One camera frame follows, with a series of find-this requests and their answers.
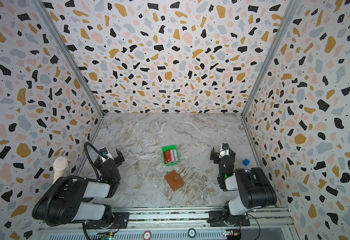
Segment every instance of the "round sticker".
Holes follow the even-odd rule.
[[[196,235],[197,235],[197,232],[195,231],[195,229],[190,228],[190,229],[188,230],[188,237],[194,238],[194,237],[196,237]]]
[[[150,231],[145,231],[143,234],[143,239],[144,240],[150,240],[151,239],[151,232]]]

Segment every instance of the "gray marble surface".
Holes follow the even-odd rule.
[[[224,192],[216,177],[218,165],[210,160],[213,147],[227,142],[236,152],[235,168],[256,167],[239,114],[132,114],[108,113],[94,146],[115,148],[125,161],[119,167],[121,183],[110,199],[93,202],[113,207],[221,206],[239,195]],[[165,166],[161,148],[176,145],[180,162]],[[93,161],[96,154],[90,151]],[[248,159],[246,167],[242,161]],[[164,176],[176,170],[185,184],[172,191]],[[88,161],[80,176],[95,178]]]

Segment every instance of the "metal rail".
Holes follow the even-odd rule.
[[[273,57],[275,55],[275,53],[278,51],[278,48],[283,40],[283,37],[284,35],[286,35],[286,32],[288,31],[288,28],[294,18],[294,15],[295,15],[295,12],[299,6],[299,4],[302,2],[302,0],[290,0],[290,2],[288,3],[288,6],[287,6],[287,9],[286,9],[286,12],[283,16],[283,19],[280,23],[280,27],[278,29],[278,32],[276,33],[275,35],[275,39],[273,41],[273,43],[271,44],[271,47],[269,48],[269,51],[267,53],[267,56],[264,60],[264,64],[262,65],[260,71],[259,71],[259,74],[251,88],[251,91],[248,95],[248,99],[247,99],[247,102],[245,104],[245,107],[243,108],[243,111],[242,111],[242,116],[245,116],[251,105],[252,105],[252,102],[255,98],[255,95],[256,95],[256,91],[258,90],[260,84],[262,83],[263,81],[263,78],[268,70],[268,67],[270,66],[271,62],[273,62]]]
[[[49,16],[49,13],[47,12],[46,8],[44,7],[43,1],[31,0],[31,3],[33,4],[33,7],[35,8],[36,12],[39,14],[42,22],[44,23],[45,28],[49,31],[57,47],[61,51],[65,60],[67,61],[68,66],[71,68],[73,74],[78,79],[81,87],[83,88],[83,91],[86,93],[87,97],[90,99],[92,107],[96,112],[98,112],[100,116],[103,116],[104,112],[101,110],[98,101],[93,95],[89,85],[85,81],[84,76],[81,74],[79,67],[76,65],[75,60],[73,59],[72,55],[69,53],[68,47],[65,45],[62,38],[60,37],[60,33],[57,30],[55,24],[52,22],[52,19]]]

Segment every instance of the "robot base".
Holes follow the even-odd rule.
[[[129,219],[129,212],[114,212],[114,219],[117,219],[118,221],[115,221],[115,226],[113,226],[113,229],[126,229]],[[100,229],[105,227],[101,221],[89,221],[85,225],[86,229]]]
[[[223,211],[209,211],[208,212],[210,220],[208,223],[211,227],[240,227],[240,222],[242,223],[242,227],[249,226],[249,218],[246,215],[238,215],[236,221],[233,223],[226,223],[223,216]]]

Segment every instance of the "blue cube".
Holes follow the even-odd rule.
[[[249,160],[248,160],[248,159],[245,159],[245,160],[243,161],[243,164],[244,164],[244,166],[249,165]]]

